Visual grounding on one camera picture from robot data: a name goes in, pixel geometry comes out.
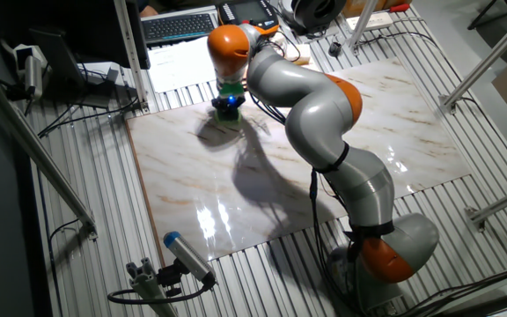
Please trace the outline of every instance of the metal grating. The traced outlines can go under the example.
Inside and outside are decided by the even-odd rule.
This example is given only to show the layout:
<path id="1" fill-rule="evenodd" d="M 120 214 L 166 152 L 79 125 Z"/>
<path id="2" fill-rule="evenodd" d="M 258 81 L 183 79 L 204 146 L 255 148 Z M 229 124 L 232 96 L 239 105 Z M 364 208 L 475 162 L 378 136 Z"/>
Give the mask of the metal grating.
<path id="1" fill-rule="evenodd" d="M 395 15 L 419 17 L 413 8 Z M 333 28 L 340 27 L 340 34 L 347 36 L 343 32 L 344 23 L 338 18 Z M 413 19 L 397 22 L 386 30 L 366 32 L 363 40 L 405 31 L 433 37 L 423 21 Z M 437 97 L 448 94 L 460 81 L 460 75 L 443 58 L 443 52 L 421 38 L 401 36 L 367 45 L 359 56 L 353 56 L 345 48 L 334 59 L 326 53 L 332 38 L 328 36 L 311 43 L 312 57 L 325 72 L 398 56 L 473 171 L 472 176 L 395 201 L 397 216 L 422 213 L 438 225 L 441 234 L 440 244 L 428 264 L 401 284 L 406 296 L 393 303 L 396 309 L 403 311 L 435 291 L 507 269 L 507 209 L 489 218 L 485 233 L 478 233 L 462 212 L 467 205 L 483 207 L 507 194 L 507 143 L 482 108 L 474 103 L 460 101 L 455 115 L 438 108 Z M 132 82 L 128 73 L 123 73 L 123 77 Z M 216 91 L 215 83 L 204 83 L 156 94 L 152 93 L 149 78 L 144 83 L 151 100 L 151 113 L 210 100 Z M 467 97 L 474 98 L 474 95 L 468 93 Z M 119 100 L 113 100 L 111 107 L 118 108 L 120 104 Z M 34 107 L 29 120 L 34 130 L 40 131 L 67 109 L 65 105 Z M 100 109 L 70 108 L 74 119 L 101 112 Z M 135 111 L 127 116 L 142 114 Z M 78 224 L 56 234 L 52 242 L 56 285 L 48 246 L 43 242 L 54 315 L 61 315 L 55 290 L 60 293 L 64 316 L 154 315 L 147 306 L 107 302 L 108 292 L 129 287 L 126 263 L 139 262 L 147 256 L 159 265 L 153 229 L 123 120 L 105 115 L 75 122 L 51 133 L 44 143 L 84 203 L 91 207 L 99 234 L 97 240 L 88 240 L 77 234 Z M 38 188 L 35 166 L 33 170 Z M 47 229 L 52 232 L 75 217 L 47 181 L 42 178 L 40 182 L 43 190 L 37 190 L 39 218 L 44 224 L 43 197 L 49 223 L 48 228 L 41 226 L 44 237 Z M 345 217 L 321 225 L 328 250 L 347 242 L 338 234 L 346 229 Z M 309 228 L 214 260 L 211 265 L 219 286 L 176 307 L 181 316 L 344 314 L 336 312 L 333 301 L 328 298 L 314 260 L 314 248 L 313 229 Z M 185 293 L 191 293 L 199 285 L 192 277 L 186 277 L 181 287 Z"/>

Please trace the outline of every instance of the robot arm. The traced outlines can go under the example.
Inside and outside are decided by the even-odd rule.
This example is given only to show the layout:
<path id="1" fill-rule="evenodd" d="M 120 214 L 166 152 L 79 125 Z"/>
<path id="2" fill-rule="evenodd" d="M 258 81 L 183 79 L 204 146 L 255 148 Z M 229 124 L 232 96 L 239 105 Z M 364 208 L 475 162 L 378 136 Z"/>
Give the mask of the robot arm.
<path id="1" fill-rule="evenodd" d="M 433 253 L 437 228 L 418 214 L 393 221 L 393 180 L 385 165 L 373 153 L 342 140 L 361 114 L 359 91 L 342 79 L 284 60 L 271 47 L 261 46 L 264 40 L 248 24 L 220 26 L 210 34 L 220 92 L 213 105 L 228 105 L 229 98 L 243 102 L 241 79 L 249 64 L 249 91 L 266 104 L 291 108 L 287 137 L 343 200 L 367 272 L 384 283 L 408 279 Z"/>

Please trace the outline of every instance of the marble slab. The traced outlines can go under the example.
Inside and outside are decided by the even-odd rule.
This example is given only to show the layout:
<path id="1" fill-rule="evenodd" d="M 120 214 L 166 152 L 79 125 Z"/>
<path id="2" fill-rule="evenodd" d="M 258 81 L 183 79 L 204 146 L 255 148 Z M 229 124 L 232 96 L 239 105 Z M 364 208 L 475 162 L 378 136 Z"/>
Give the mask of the marble slab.
<path id="1" fill-rule="evenodd" d="M 469 174 L 398 59 L 333 75 L 353 83 L 364 100 L 359 122 L 344 139 L 385 162 L 397 197 Z M 241 110 L 235 126 L 217 124 L 209 102 L 128 120 L 160 241 L 179 231 L 211 260 L 312 226 L 311 167 L 281 124 L 251 100 Z M 322 185 L 320 219 L 345 216 Z M 173 255 L 160 247 L 170 264 Z"/>

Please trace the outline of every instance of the keyboard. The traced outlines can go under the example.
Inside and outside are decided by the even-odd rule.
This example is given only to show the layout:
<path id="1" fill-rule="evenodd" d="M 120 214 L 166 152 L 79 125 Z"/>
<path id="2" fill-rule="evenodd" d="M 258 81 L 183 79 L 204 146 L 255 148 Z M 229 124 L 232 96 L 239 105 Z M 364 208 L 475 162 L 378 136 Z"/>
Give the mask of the keyboard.
<path id="1" fill-rule="evenodd" d="M 215 29 L 208 13 L 142 21 L 146 44 L 192 40 Z"/>

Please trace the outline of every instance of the orange cap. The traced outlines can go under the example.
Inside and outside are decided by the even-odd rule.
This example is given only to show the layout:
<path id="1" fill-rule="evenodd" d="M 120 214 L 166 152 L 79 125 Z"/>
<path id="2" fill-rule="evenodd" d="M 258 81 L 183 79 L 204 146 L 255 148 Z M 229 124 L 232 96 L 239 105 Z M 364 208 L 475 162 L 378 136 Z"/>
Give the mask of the orange cap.
<path id="1" fill-rule="evenodd" d="M 415 273 L 400 255 L 378 238 L 364 240 L 361 262 L 369 274 L 386 283 L 402 282 Z"/>
<path id="2" fill-rule="evenodd" d="M 219 75 L 230 76 L 246 64 L 250 42 L 238 26 L 217 27 L 210 32 L 208 43 L 210 59 Z"/>
<path id="3" fill-rule="evenodd" d="M 359 116 L 361 115 L 361 110 L 363 109 L 361 93 L 355 86 L 341 78 L 328 74 L 326 74 L 326 76 L 332 79 L 332 81 L 343 90 L 343 93 L 345 93 L 346 97 L 348 97 L 349 104 L 351 105 L 351 113 L 353 114 L 353 123 L 351 125 L 356 125 L 356 122 L 359 120 Z"/>

